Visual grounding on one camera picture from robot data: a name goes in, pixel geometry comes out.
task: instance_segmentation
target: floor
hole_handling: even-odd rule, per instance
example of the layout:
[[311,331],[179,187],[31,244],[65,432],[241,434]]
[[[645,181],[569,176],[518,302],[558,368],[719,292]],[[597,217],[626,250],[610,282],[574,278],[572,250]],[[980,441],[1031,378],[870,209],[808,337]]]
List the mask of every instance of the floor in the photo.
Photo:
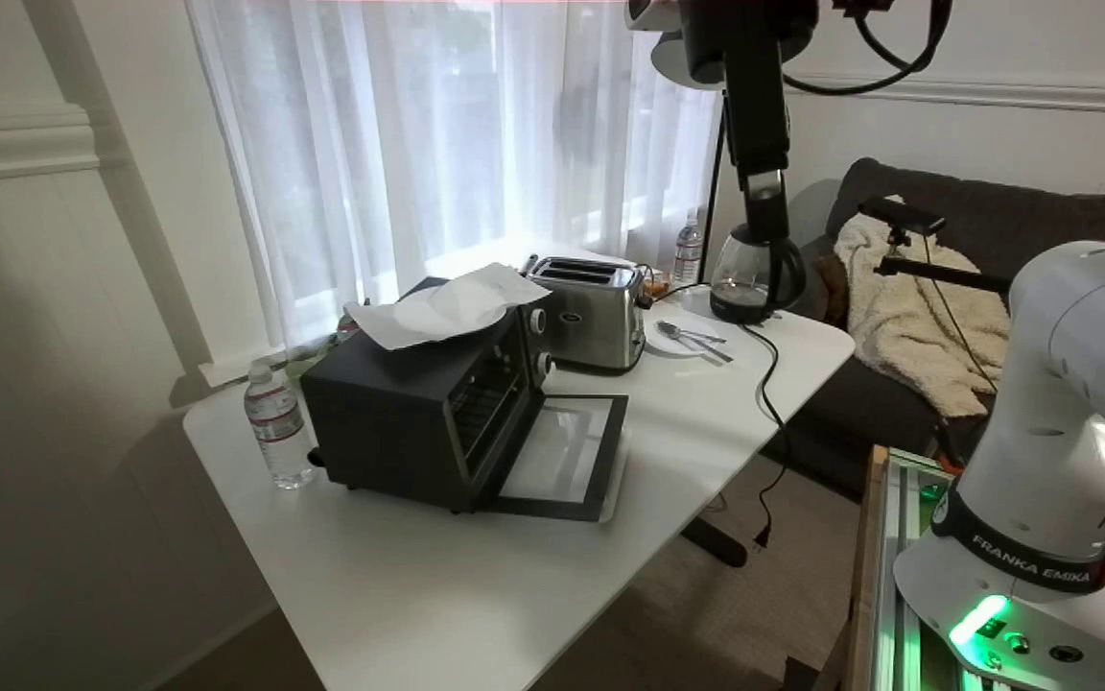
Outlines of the floor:
[[[823,667],[844,628],[860,508],[823,483],[783,471],[766,494],[766,548],[752,537],[766,525],[759,488],[780,464],[757,457],[701,511],[748,547],[746,570],[725,570],[700,547],[672,537],[633,585],[551,662],[539,691],[765,691],[783,686],[785,667]],[[320,686],[279,612],[165,683],[205,686]]]

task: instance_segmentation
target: plastic bottle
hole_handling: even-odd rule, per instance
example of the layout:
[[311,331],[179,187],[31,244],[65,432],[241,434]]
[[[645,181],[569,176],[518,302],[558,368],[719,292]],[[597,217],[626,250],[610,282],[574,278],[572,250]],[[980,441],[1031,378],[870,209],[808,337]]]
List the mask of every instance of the plastic bottle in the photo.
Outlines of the plastic bottle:
[[284,491],[306,488],[315,477],[315,464],[306,461],[315,441],[306,434],[301,396],[284,368],[274,368],[264,360],[248,368],[246,419],[252,425],[252,438],[278,488]]

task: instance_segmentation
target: couch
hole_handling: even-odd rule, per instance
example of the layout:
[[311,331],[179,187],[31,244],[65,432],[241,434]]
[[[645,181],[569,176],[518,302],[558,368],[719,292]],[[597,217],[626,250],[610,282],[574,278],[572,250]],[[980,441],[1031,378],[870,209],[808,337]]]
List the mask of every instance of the couch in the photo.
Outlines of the couch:
[[[857,163],[837,192],[826,235],[807,255],[801,315],[844,328],[849,290],[834,240],[870,195],[903,195],[944,217],[936,235],[991,278],[1014,278],[1030,259],[1076,240],[1105,240],[1105,192],[1058,195],[1041,187],[961,181],[941,173]],[[860,501],[870,445],[941,450],[968,461],[988,419],[941,419],[915,387],[849,360],[766,445],[789,470]]]

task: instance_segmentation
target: green light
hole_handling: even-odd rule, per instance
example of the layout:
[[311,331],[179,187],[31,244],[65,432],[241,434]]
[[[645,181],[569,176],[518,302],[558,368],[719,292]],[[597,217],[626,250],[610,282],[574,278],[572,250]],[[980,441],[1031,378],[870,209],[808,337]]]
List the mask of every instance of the green light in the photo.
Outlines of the green light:
[[968,651],[968,640],[1002,612],[1008,612],[1008,601],[988,596],[961,628],[948,631],[948,640]]

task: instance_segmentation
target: white curtain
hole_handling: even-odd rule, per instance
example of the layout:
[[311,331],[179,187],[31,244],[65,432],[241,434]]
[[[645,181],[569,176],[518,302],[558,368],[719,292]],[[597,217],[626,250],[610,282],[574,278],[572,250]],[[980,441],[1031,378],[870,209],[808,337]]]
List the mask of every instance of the white curtain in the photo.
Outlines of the white curtain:
[[669,264],[719,95],[626,6],[191,0],[274,347],[535,247]]

